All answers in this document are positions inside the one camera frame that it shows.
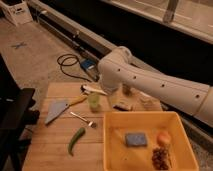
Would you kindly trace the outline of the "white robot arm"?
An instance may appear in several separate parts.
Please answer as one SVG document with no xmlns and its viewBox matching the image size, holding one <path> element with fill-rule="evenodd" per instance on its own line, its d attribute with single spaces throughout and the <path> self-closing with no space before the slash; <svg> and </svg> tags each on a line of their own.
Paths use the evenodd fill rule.
<svg viewBox="0 0 213 171">
<path fill-rule="evenodd" d="M 99 61 L 100 85 L 106 93 L 112 94 L 119 84 L 125 84 L 213 128 L 213 86 L 137 68 L 131 60 L 131 51 L 119 46 Z"/>
</svg>

